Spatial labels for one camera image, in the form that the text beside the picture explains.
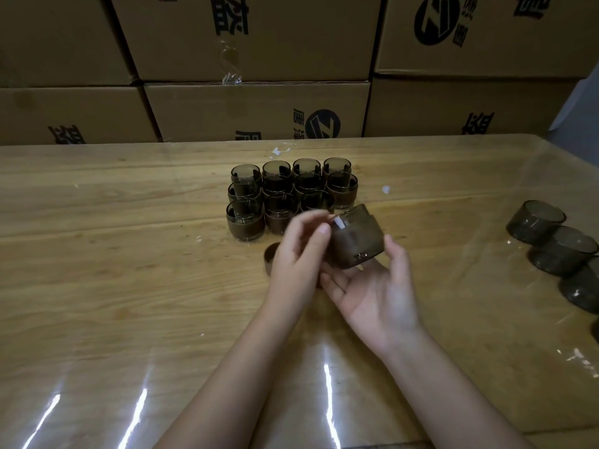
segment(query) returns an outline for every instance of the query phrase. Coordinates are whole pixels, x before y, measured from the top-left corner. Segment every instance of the wooden table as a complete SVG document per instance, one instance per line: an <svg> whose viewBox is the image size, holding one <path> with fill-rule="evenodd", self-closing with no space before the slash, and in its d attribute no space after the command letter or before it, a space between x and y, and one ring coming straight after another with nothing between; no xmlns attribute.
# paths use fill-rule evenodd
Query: wooden table
<svg viewBox="0 0 599 449"><path fill-rule="evenodd" d="M278 238L234 240L226 187L275 147L290 163L351 160L358 201L410 252L439 343L539 447L597 447L593 316L504 226L542 199L599 238L599 170L525 135L0 148L0 447L157 440L264 296L262 253ZM253 446L334 448L333 427L342 447L426 439L318 292Z"/></svg>

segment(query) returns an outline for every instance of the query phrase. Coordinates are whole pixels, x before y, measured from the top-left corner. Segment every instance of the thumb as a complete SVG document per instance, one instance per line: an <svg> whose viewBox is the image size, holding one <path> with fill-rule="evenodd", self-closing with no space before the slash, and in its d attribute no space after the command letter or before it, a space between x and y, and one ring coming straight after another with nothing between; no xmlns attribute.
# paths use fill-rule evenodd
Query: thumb
<svg viewBox="0 0 599 449"><path fill-rule="evenodd" d="M410 276L410 258L408 252L396 244L390 234L385 235L385 253L391 258L389 270L395 283L403 283Z"/></svg>
<svg viewBox="0 0 599 449"><path fill-rule="evenodd" d="M330 239L331 226L327 223L320 224L308 240L308 244L305 246L299 261L306 264L307 268L320 269L322 257L325 254Z"/></svg>

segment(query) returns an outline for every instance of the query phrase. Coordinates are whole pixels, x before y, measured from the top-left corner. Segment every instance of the hand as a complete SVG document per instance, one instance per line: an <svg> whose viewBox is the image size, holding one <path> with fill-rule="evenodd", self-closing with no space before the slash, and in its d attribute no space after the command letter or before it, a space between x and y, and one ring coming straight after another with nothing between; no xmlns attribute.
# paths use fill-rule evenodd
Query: hand
<svg viewBox="0 0 599 449"><path fill-rule="evenodd" d="M323 263L320 283L360 339L383 359L403 336L423 329L407 252L388 234L385 253L391 270L375 258L342 271Z"/></svg>
<svg viewBox="0 0 599 449"><path fill-rule="evenodd" d="M331 218L328 212L316 210L291 219L274 256L266 306L299 317L316 288L322 256L331 239Z"/></svg>

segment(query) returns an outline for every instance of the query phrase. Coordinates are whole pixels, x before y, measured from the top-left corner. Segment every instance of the stacked cardboard boxes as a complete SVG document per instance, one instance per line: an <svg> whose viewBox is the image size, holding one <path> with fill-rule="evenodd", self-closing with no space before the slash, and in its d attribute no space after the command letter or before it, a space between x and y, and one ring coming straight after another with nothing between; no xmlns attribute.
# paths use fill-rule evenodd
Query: stacked cardboard boxes
<svg viewBox="0 0 599 449"><path fill-rule="evenodd" d="M366 136L544 134L599 58L597 0L388 0Z"/></svg>
<svg viewBox="0 0 599 449"><path fill-rule="evenodd" d="M1 145L157 140L106 9L1 2Z"/></svg>
<svg viewBox="0 0 599 449"><path fill-rule="evenodd" d="M359 137L381 0L112 0L165 141Z"/></svg>

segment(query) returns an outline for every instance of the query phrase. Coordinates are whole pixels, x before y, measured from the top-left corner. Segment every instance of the fingernail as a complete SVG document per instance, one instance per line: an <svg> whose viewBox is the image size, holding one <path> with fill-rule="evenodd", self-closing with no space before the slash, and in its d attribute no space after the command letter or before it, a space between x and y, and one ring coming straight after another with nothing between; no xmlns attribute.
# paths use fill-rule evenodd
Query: fingernail
<svg viewBox="0 0 599 449"><path fill-rule="evenodd" d="M316 231L318 233L327 234L329 231L331 231L331 226L329 224L320 224Z"/></svg>

